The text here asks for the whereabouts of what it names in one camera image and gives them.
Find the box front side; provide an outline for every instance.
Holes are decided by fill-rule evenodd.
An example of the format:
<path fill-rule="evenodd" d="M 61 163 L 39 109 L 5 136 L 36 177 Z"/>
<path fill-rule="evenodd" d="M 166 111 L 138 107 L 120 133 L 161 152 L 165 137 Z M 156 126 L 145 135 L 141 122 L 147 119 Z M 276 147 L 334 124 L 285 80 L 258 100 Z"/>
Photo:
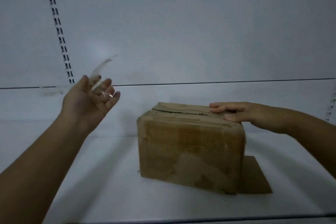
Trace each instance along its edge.
<path fill-rule="evenodd" d="M 230 127 L 139 120 L 141 175 L 167 182 L 236 193 L 245 134 Z"/>

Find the hand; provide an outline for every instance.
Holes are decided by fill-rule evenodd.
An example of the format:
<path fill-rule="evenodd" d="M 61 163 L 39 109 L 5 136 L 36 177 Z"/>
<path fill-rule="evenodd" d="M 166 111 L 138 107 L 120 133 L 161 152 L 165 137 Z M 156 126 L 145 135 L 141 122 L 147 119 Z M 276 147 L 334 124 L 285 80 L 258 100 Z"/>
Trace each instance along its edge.
<path fill-rule="evenodd" d="M 303 113 L 267 105 L 260 105 L 248 102 L 222 102 L 211 103 L 211 112 L 222 113 L 224 111 L 235 111 L 237 113 L 225 114 L 225 120 L 242 122 L 248 121 L 254 126 L 275 133 L 286 134 L 295 119 L 300 119 Z"/>
<path fill-rule="evenodd" d="M 120 98 L 115 92 L 111 79 L 106 79 L 94 90 L 100 80 L 97 76 L 90 80 L 86 75 L 65 95 L 60 116 L 78 126 L 79 132 L 88 136 L 104 119 Z"/>

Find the person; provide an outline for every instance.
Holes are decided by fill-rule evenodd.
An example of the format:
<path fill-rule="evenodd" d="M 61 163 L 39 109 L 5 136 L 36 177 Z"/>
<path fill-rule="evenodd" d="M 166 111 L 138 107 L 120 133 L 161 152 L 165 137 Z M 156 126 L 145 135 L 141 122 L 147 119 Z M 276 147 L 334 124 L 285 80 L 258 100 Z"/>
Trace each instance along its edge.
<path fill-rule="evenodd" d="M 86 137 L 118 102 L 111 79 L 97 88 L 100 76 L 87 76 L 64 97 L 52 125 L 0 174 L 0 223 L 42 223 Z M 336 126 L 308 114 L 254 103 L 211 103 L 226 120 L 248 121 L 275 133 L 288 134 L 306 148 L 336 178 Z"/>

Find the person's left hand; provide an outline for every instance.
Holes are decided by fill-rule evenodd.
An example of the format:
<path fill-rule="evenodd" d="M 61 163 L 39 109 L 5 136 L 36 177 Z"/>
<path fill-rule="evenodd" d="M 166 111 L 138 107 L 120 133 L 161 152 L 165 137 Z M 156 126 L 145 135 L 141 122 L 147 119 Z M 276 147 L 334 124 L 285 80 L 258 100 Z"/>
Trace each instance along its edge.
<path fill-rule="evenodd" d="M 92 87 L 101 76 L 93 80 L 84 75 L 65 95 L 60 116 L 67 122 L 75 124 L 79 132 L 88 136 L 104 119 L 120 98 L 115 92 L 111 79 L 106 79 L 94 90 Z"/>

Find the brown cardboard box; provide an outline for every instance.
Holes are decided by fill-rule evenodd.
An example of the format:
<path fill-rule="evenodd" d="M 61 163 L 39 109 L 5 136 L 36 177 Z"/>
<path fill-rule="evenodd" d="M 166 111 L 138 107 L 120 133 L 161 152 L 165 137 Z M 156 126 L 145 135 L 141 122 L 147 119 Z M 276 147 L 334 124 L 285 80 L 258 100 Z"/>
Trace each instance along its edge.
<path fill-rule="evenodd" d="M 245 132 L 222 115 L 208 106 L 172 103 L 158 103 L 143 114 L 137 120 L 141 175 L 237 193 Z"/>

